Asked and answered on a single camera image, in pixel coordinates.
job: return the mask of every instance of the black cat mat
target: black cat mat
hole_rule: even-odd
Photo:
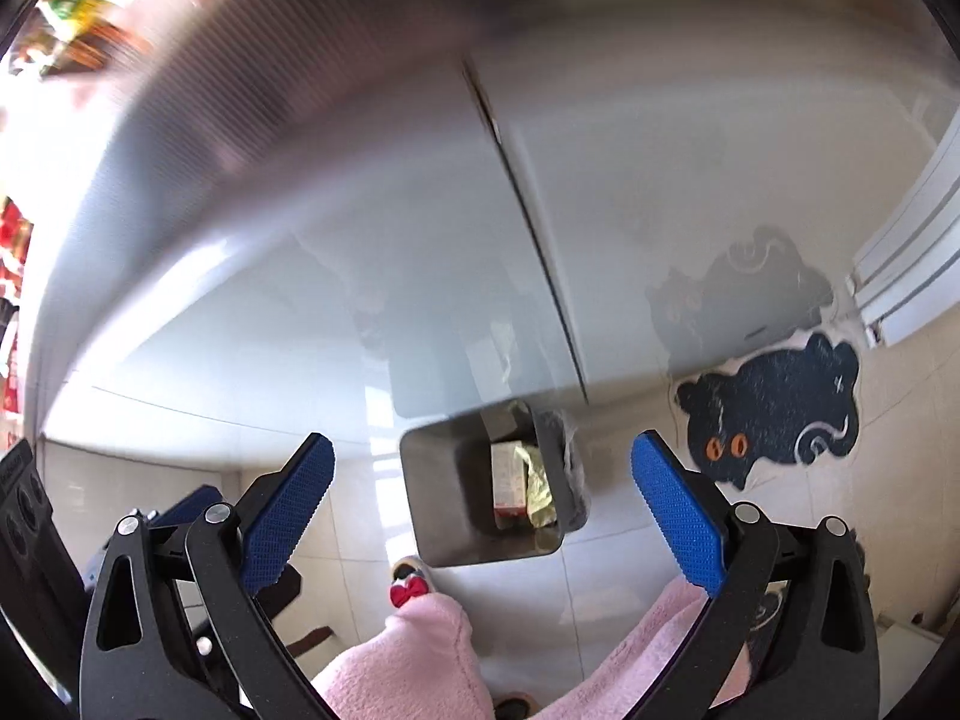
[[[814,333],[802,349],[761,352],[736,373],[684,382],[676,401],[690,417],[690,457],[710,479],[742,490],[761,458],[809,465],[824,452],[850,454],[860,432],[859,370],[849,343]]]

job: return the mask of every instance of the person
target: person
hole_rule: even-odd
[[[313,680],[342,720],[522,720],[535,712],[538,720],[618,720],[680,647],[707,594],[682,576],[670,581],[606,661],[539,712],[525,696],[510,696],[494,705],[470,644],[467,613],[437,591],[429,569],[416,557],[405,557],[392,569],[390,600],[397,612],[387,619],[386,629],[337,656]],[[749,679],[744,647],[714,706],[740,695]]]

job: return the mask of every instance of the orange cat eye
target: orange cat eye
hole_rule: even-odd
[[[717,436],[707,442],[707,449],[704,451],[707,452],[707,459],[714,461],[714,463],[723,457],[723,445]]]
[[[750,443],[747,442],[747,437],[742,433],[737,433],[730,442],[731,455],[736,458],[742,458],[744,455],[746,455],[747,449],[749,448]]]

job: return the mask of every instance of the foot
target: foot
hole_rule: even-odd
[[[394,582],[390,585],[390,603],[394,608],[401,608],[411,598],[437,591],[430,579],[430,569],[419,557],[398,560],[391,574]]]
[[[539,712],[539,707],[530,696],[515,693],[512,696],[501,698],[493,708],[493,717],[496,720],[526,720]]]

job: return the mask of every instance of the pink fleece robe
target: pink fleece robe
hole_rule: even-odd
[[[620,720],[683,643],[707,594],[677,577],[640,624],[592,675],[538,720]],[[493,720],[463,608],[431,593],[409,601],[373,640],[338,656],[313,680],[342,720]],[[714,704],[736,698],[750,679],[744,647]]]

